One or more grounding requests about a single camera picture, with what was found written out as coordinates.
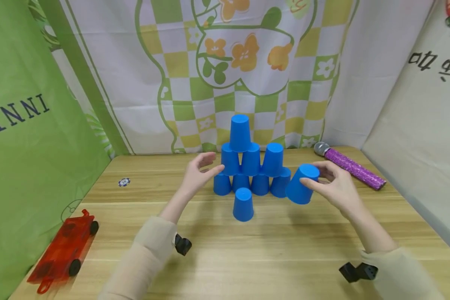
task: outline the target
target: yellow and white checkered pattern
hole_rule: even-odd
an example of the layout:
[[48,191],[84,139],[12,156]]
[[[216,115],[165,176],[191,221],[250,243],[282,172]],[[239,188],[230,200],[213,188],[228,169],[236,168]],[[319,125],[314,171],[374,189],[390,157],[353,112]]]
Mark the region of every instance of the yellow and white checkered pattern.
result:
[[[260,2],[255,1],[250,0],[250,6]],[[357,1],[317,1],[313,25],[297,41],[295,56],[290,57],[287,85],[265,96],[251,94],[241,81],[218,89],[200,78],[196,55],[203,33],[190,0],[143,1],[141,42],[162,72],[158,103],[164,122],[176,137],[174,151],[219,150],[229,139],[234,114],[248,115],[251,137],[263,148],[270,142],[286,148],[313,146],[320,140],[338,81],[340,51]],[[209,6],[218,3],[212,0]]]

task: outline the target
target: red toy car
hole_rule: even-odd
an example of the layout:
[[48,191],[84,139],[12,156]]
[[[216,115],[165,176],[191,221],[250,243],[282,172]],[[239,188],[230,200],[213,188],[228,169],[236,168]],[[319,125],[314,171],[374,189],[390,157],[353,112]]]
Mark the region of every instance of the red toy car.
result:
[[83,216],[68,218],[58,230],[44,255],[37,263],[27,282],[40,284],[38,294],[44,294],[55,280],[63,280],[78,274],[82,262],[80,255],[89,237],[98,231],[98,222],[86,209]]

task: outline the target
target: microphone head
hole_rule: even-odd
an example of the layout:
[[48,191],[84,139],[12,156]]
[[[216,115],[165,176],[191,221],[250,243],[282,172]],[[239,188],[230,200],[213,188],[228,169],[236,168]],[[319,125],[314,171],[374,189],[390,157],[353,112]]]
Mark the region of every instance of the microphone head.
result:
[[330,146],[325,142],[318,142],[313,146],[313,151],[320,156],[324,156],[328,149]]

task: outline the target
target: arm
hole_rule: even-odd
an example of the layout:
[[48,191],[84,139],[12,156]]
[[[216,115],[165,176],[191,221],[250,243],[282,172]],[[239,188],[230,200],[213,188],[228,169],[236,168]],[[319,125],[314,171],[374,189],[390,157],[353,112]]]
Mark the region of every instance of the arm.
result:
[[347,218],[365,249],[364,263],[378,268],[373,284],[384,300],[444,299],[423,266],[402,249],[358,196],[350,174],[330,161],[313,163],[329,182],[302,178],[305,186],[325,197]]
[[224,169],[223,165],[218,165],[212,170],[200,171],[214,160],[214,152],[201,153],[187,165],[181,186],[158,217],[150,218],[137,233],[99,294],[99,300],[143,299],[174,249],[177,222],[185,206],[208,180]]

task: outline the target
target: wooden table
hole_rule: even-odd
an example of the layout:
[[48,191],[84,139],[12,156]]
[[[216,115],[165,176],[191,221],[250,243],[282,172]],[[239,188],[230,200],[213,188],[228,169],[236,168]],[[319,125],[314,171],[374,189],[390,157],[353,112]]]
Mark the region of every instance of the wooden table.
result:
[[[336,149],[378,174],[357,149]],[[24,278],[10,299],[96,299],[139,228],[173,195],[194,156],[115,158],[75,213],[86,208],[100,222],[80,273],[44,296]],[[284,166],[293,174],[298,165],[316,160],[320,157],[311,149],[286,150]],[[118,181],[126,177],[131,183],[119,187]],[[392,185],[376,192],[357,180],[355,184],[386,230],[411,250],[450,299],[450,248]],[[185,257],[172,255],[146,299],[378,298],[371,282],[348,284],[338,272],[348,261],[360,262],[361,243],[322,196],[315,193],[303,206],[270,194],[254,196],[255,215],[241,223],[232,215],[233,194],[216,196],[212,187],[208,183],[190,201],[178,223],[179,234],[193,247]]]

